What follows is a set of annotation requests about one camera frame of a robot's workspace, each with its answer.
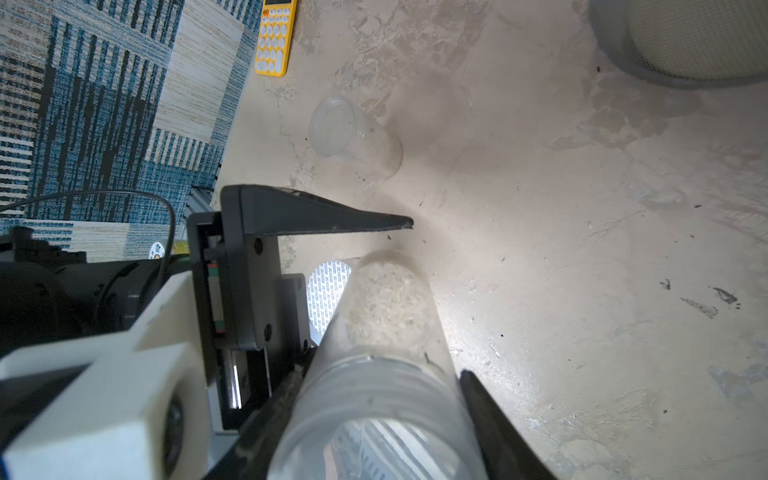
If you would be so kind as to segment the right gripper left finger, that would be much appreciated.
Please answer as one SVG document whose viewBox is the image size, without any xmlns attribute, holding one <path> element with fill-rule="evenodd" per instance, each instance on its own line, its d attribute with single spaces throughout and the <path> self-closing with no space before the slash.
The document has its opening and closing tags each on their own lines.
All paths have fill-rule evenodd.
<svg viewBox="0 0 768 480">
<path fill-rule="evenodd" d="M 359 210 L 306 192 L 264 185 L 225 187 L 220 220 L 224 345 L 240 351 L 291 344 L 281 237 L 377 233 L 414 226 L 408 216 Z"/>
</svg>

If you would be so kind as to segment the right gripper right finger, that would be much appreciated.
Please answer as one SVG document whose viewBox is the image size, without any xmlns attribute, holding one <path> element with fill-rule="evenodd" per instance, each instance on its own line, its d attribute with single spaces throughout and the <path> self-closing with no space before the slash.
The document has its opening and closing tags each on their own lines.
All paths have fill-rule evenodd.
<svg viewBox="0 0 768 480">
<path fill-rule="evenodd" d="M 459 384 L 488 478 L 554 480 L 555 475 L 512 425 L 477 375 L 463 370 Z"/>
</svg>

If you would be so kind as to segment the small jar with rice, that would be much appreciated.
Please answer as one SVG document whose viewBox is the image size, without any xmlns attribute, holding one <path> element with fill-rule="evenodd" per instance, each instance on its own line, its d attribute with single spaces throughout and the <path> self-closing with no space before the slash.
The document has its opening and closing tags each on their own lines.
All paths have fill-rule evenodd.
<svg viewBox="0 0 768 480">
<path fill-rule="evenodd" d="M 272 479 L 483 479 L 429 281 L 377 251 L 353 268 L 270 462 Z"/>
</svg>

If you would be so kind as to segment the bin with yellow bag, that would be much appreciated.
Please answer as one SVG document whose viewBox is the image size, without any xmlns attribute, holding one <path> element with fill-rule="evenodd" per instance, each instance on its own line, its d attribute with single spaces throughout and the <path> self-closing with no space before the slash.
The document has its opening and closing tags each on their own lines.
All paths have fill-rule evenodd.
<svg viewBox="0 0 768 480">
<path fill-rule="evenodd" d="M 621 70 L 677 89 L 767 80 L 765 1 L 590 1 L 599 48 Z"/>
</svg>

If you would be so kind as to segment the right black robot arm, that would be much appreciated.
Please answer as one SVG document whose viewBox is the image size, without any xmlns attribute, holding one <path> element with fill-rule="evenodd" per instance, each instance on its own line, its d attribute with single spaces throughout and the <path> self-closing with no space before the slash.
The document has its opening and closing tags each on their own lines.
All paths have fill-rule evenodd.
<svg viewBox="0 0 768 480">
<path fill-rule="evenodd" d="M 190 251 L 91 263 L 1 239 L 5 479 L 548 479 L 456 372 L 408 256 L 359 260 L 324 332 L 282 236 L 409 229 L 296 190 L 225 188 Z"/>
</svg>

